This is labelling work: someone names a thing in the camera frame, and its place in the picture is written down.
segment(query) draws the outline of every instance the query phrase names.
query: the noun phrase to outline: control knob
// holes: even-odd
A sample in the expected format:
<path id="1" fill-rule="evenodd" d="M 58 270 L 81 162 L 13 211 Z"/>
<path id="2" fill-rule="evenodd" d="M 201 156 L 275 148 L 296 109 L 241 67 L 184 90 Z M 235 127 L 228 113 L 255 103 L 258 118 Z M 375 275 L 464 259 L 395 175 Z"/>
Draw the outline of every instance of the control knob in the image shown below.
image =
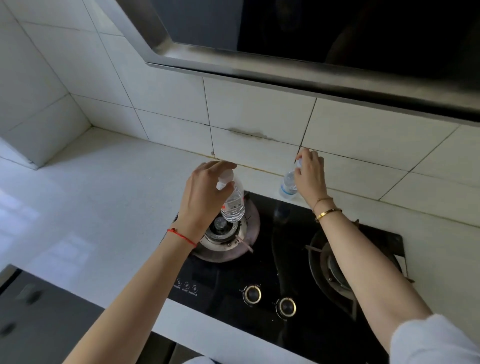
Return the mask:
<path id="1" fill-rule="evenodd" d="M 262 292 L 257 286 L 247 286 L 243 290 L 243 300 L 247 304 L 256 304 L 260 302 Z"/>
<path id="2" fill-rule="evenodd" d="M 285 297 L 277 302 L 276 311 L 281 317 L 292 317 L 297 312 L 297 305 L 293 299 Z"/>

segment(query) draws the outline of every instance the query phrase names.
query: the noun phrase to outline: person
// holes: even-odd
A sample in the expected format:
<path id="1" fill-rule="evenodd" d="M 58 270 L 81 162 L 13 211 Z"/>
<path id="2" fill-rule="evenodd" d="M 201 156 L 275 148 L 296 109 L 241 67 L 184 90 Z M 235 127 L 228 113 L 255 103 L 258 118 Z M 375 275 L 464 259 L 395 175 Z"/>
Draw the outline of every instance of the person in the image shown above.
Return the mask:
<path id="1" fill-rule="evenodd" d="M 372 331 L 394 364 L 480 363 L 478 347 L 442 315 L 434 315 L 385 255 L 327 194 L 324 160 L 303 149 L 295 170 L 298 191 L 319 219 L 343 274 Z M 71 363 L 135 363 L 180 268 L 233 191 L 216 188 L 219 175 L 236 165 L 202 163 L 187 180 L 178 219 L 145 264 L 100 315 L 66 358 Z M 207 358 L 196 358 L 195 361 Z"/>

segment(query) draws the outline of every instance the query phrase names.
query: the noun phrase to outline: tile wall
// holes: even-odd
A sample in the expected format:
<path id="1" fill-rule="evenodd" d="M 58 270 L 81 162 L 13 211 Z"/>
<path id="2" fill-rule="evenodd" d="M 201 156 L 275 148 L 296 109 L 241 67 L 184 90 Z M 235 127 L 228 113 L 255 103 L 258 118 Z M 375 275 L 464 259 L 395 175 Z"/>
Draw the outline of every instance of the tile wall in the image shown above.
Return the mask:
<path id="1" fill-rule="evenodd" d="M 480 226 L 480 128 L 144 64 L 95 0 L 5 0 L 94 126 Z"/>
<path id="2" fill-rule="evenodd" d="M 90 123 L 2 0 L 0 49 L 0 157 L 37 169 Z"/>

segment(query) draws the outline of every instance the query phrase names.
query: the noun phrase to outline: clear plastic bottle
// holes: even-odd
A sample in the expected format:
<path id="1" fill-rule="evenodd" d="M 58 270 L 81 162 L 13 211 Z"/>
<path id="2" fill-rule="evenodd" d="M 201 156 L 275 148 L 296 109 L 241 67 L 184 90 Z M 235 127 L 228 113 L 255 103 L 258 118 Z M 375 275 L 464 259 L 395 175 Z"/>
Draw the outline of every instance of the clear plastic bottle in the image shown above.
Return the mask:
<path id="1" fill-rule="evenodd" d="M 290 171 L 283 176 L 282 184 L 280 185 L 280 196 L 291 199 L 297 193 L 297 186 L 295 185 L 295 168 L 301 168 L 301 158 L 293 164 Z"/>
<path id="2" fill-rule="evenodd" d="M 225 170 L 220 174 L 220 177 L 218 177 L 216 187 L 221 190 L 230 181 L 234 181 L 235 186 L 233 187 L 232 194 L 227 198 L 220 211 L 226 221 L 237 222 L 240 221 L 245 214 L 243 186 L 240 180 L 233 174 L 233 170 Z"/>

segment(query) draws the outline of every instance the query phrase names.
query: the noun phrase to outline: white shirt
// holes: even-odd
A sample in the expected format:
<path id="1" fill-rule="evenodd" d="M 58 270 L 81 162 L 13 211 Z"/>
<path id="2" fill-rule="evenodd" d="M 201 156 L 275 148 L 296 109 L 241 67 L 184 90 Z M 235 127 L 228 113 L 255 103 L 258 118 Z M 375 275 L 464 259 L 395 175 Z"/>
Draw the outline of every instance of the white shirt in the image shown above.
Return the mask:
<path id="1" fill-rule="evenodd" d="M 214 364 L 201 356 L 185 364 Z M 394 332 L 390 364 L 480 364 L 480 350 L 442 315 L 404 322 Z"/>

